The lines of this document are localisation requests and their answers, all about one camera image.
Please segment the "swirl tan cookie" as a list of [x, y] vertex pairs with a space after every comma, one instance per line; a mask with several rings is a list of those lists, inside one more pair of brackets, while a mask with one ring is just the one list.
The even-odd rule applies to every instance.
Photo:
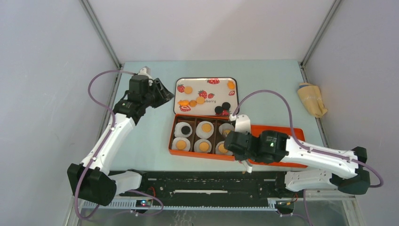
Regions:
[[202, 152], [208, 152], [208, 150], [210, 149], [210, 145], [207, 143], [207, 142], [201, 142], [200, 144], [199, 144], [199, 149], [202, 151]]

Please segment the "orange cookie box with dividers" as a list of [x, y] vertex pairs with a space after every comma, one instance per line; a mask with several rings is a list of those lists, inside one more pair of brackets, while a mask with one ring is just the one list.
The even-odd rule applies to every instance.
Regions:
[[171, 155], [234, 161], [234, 154], [223, 148], [235, 123], [227, 117], [175, 115], [169, 139]]

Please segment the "strawberry print serving tray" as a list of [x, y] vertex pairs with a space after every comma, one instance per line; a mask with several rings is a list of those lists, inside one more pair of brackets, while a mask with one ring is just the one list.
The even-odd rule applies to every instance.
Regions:
[[[236, 84], [235, 89], [229, 89], [227, 82], [233, 81]], [[191, 86], [191, 94], [184, 93], [184, 87]], [[196, 100], [197, 97], [204, 97], [204, 104], [197, 104], [195, 107], [180, 106], [181, 100]], [[222, 103], [231, 104], [229, 110], [223, 110], [221, 115], [216, 115], [215, 107], [222, 106]], [[175, 100], [173, 111], [175, 114], [204, 115], [204, 116], [228, 116], [233, 113], [238, 106], [238, 85], [234, 78], [180, 78], [176, 82]]]

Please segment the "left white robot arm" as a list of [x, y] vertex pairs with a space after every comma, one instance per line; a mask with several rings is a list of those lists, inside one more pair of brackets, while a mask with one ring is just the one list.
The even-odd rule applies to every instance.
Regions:
[[129, 88], [115, 104], [110, 122], [92, 151], [80, 164], [71, 164], [68, 179], [75, 199], [107, 206], [113, 198], [131, 190], [147, 194], [149, 184], [138, 172], [128, 170], [111, 176], [110, 167], [127, 135], [136, 127], [148, 107], [157, 108], [174, 98], [160, 79], [133, 74]]

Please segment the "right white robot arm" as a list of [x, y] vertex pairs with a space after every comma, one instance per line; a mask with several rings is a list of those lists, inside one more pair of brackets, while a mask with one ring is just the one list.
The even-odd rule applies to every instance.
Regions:
[[364, 169], [367, 152], [362, 147], [341, 151], [295, 140], [293, 136], [273, 130], [255, 137], [249, 133], [230, 132], [224, 147], [236, 160], [260, 163], [298, 163], [310, 170], [287, 171], [276, 177], [274, 192], [285, 197], [305, 189], [337, 189], [346, 194], [365, 194], [371, 186], [370, 174]]

